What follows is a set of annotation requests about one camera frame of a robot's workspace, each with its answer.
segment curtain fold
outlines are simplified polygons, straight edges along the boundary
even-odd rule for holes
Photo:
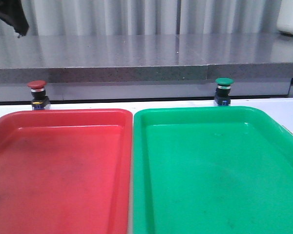
[[[28,35],[276,32],[281,0],[22,0]],[[0,36],[13,35],[0,21]]]

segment gray countertop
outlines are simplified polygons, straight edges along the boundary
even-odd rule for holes
[[[0,37],[0,83],[293,78],[281,34]]]
[[[293,37],[0,37],[0,101],[29,100],[26,83],[36,79],[52,100],[210,97],[218,77],[235,79],[235,96],[287,95]]]

